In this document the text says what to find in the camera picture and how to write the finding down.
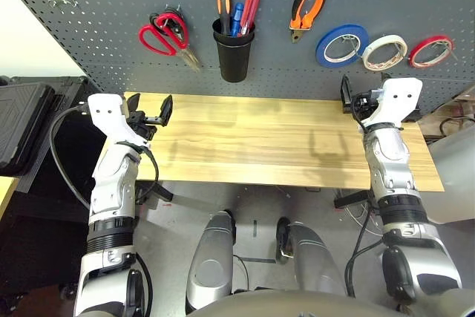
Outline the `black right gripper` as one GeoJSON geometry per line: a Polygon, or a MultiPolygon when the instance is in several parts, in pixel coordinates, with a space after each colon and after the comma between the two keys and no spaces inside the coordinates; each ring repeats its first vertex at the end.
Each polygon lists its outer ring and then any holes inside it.
{"type": "MultiPolygon", "coordinates": [[[[382,72],[381,79],[387,80],[390,74],[382,72]]],[[[341,80],[341,103],[344,114],[352,114],[353,119],[364,126],[363,120],[367,119],[378,107],[378,98],[382,94],[382,89],[373,89],[352,96],[352,88],[349,78],[344,74],[341,80]]]]}

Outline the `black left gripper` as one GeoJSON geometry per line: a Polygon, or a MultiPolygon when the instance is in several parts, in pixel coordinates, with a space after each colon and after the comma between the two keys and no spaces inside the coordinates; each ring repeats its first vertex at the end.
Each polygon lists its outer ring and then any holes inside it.
{"type": "Polygon", "coordinates": [[[169,94],[162,102],[159,117],[147,117],[144,111],[137,111],[140,101],[140,93],[127,98],[129,117],[126,122],[135,134],[144,139],[152,139],[157,132],[157,126],[166,127],[171,119],[173,111],[173,97],[169,94]]]}

